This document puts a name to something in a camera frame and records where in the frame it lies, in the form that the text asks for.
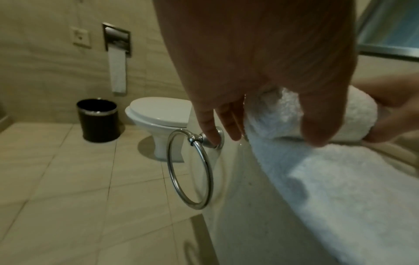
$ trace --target wall socket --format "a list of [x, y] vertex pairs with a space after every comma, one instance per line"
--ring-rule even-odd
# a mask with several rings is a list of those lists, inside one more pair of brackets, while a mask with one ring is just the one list
[[82, 28], [70, 27], [70, 35], [71, 41], [74, 45], [82, 46], [85, 48], [92, 47], [90, 45], [89, 31]]

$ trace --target white towel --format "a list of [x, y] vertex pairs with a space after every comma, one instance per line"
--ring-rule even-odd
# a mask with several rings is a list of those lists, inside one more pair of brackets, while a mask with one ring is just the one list
[[[312, 148], [299, 138], [294, 93], [247, 96], [245, 129], [270, 181], [341, 264], [419, 264], [419, 180], [361, 146]], [[361, 140], [378, 116], [375, 102], [351, 87], [335, 141]]]

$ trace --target white toilet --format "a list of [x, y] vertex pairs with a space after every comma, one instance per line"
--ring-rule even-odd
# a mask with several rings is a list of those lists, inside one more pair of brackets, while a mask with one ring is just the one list
[[[166, 144], [169, 134], [176, 129], [186, 128], [192, 104], [189, 100], [166, 97], [144, 97], [131, 102], [125, 109], [127, 116], [140, 128], [151, 133], [159, 160], [166, 161]], [[172, 158], [175, 162], [183, 162], [180, 153], [182, 137], [173, 141]]]

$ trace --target metal toilet paper holder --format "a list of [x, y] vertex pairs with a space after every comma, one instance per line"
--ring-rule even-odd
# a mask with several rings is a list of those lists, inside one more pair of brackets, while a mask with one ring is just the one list
[[112, 44], [125, 50], [127, 57], [131, 57], [131, 32], [109, 23], [102, 23], [102, 29], [106, 51], [108, 51], [108, 45]]

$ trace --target black trash can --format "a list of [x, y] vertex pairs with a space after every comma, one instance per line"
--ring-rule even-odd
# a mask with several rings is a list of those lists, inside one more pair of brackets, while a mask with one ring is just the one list
[[87, 99], [77, 103], [83, 138], [89, 142], [104, 143], [117, 139], [121, 132], [118, 125], [117, 105], [108, 100]]

